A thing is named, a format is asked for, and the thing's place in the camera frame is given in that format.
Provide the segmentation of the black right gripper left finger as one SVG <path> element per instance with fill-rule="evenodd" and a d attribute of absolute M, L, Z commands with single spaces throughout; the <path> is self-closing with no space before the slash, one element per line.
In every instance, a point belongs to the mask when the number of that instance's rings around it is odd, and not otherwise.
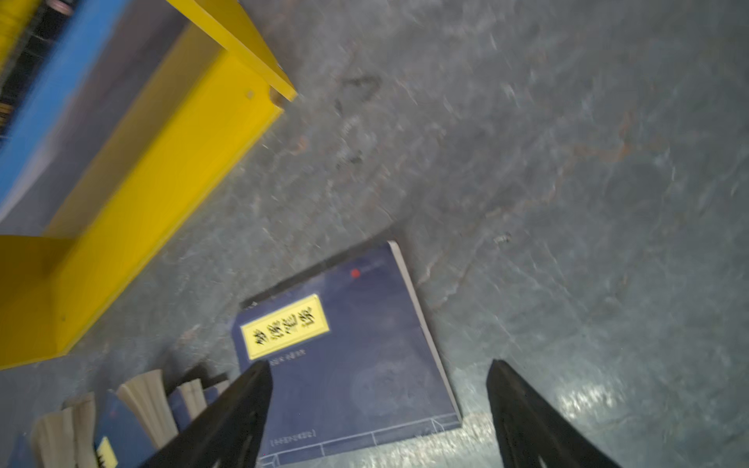
<path fill-rule="evenodd" d="M 269 362 L 245 370 L 145 467 L 254 467 L 273 390 Z"/>

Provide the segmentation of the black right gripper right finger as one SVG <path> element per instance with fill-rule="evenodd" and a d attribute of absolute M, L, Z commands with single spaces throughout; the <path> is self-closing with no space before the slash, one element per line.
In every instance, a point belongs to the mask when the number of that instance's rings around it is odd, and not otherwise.
<path fill-rule="evenodd" d="M 616 467 L 505 360 L 494 360 L 487 392 L 505 467 Z"/>

